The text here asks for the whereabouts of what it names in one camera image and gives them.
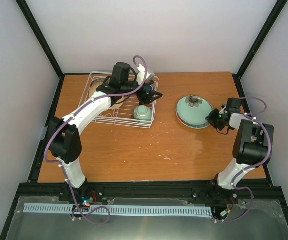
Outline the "dark blue ceramic mug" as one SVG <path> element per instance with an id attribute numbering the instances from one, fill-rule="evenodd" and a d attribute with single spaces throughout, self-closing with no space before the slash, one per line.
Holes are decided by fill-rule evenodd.
<path id="1" fill-rule="evenodd" d="M 153 90 L 152 85 L 145 85 L 145 86 L 143 86 L 143 87 L 145 88 L 146 93 L 147 93 L 148 95 L 150 95 L 150 91 Z"/>

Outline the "pale green ceramic bowl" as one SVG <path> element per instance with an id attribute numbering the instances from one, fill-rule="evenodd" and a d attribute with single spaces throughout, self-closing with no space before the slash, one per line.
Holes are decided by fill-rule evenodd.
<path id="1" fill-rule="evenodd" d="M 145 105 L 137 106 L 132 113 L 132 119 L 139 121 L 150 121 L 152 118 L 152 111 Z"/>

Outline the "red rimmed plate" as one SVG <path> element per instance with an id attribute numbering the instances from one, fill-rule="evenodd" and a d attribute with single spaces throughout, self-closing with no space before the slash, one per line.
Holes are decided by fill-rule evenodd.
<path id="1" fill-rule="evenodd" d="M 190 107 L 188 105 L 182 105 L 176 107 L 176 117 L 178 120 L 192 129 L 203 129 L 210 124 L 205 120 L 205 117 L 212 111 L 210 106 Z"/>

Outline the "cream bird pattern plate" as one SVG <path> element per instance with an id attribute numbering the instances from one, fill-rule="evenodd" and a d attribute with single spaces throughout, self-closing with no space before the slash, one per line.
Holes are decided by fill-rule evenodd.
<path id="1" fill-rule="evenodd" d="M 96 92 L 96 89 L 104 83 L 105 79 L 100 78 L 96 79 L 91 83 L 91 87 L 88 91 L 88 97 L 90 98 L 93 96 L 93 94 Z M 122 96 L 111 108 L 112 109 L 118 109 L 123 105 L 124 97 Z"/>

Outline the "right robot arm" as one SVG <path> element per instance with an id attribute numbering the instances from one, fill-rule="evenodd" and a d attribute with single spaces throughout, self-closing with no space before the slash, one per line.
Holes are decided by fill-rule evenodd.
<path id="1" fill-rule="evenodd" d="M 214 189 L 229 192 L 238 190 L 238 182 L 250 171 L 266 165 L 272 155 L 274 127 L 257 121 L 250 113 L 241 113 L 240 98 L 228 98 L 221 109 L 212 110 L 207 122 L 217 131 L 237 130 L 232 148 L 232 160 L 214 179 Z"/>

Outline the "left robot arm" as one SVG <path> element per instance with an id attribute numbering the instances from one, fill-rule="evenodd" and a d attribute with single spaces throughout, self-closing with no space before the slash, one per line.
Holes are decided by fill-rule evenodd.
<path id="1" fill-rule="evenodd" d="M 49 162 L 50 152 L 65 175 L 65 181 L 72 186 L 70 195 L 76 201 L 87 198 L 88 189 L 83 184 L 86 177 L 82 172 L 79 156 L 82 151 L 80 136 L 85 128 L 100 114 L 121 103 L 123 97 L 137 95 L 141 105 L 151 104 L 162 94 L 146 92 L 145 86 L 153 83 L 154 73 L 145 63 L 136 66 L 138 71 L 127 63 L 116 63 L 112 74 L 105 77 L 92 96 L 72 113 L 63 118 L 54 117 L 47 129 L 47 145 L 44 160 Z"/>

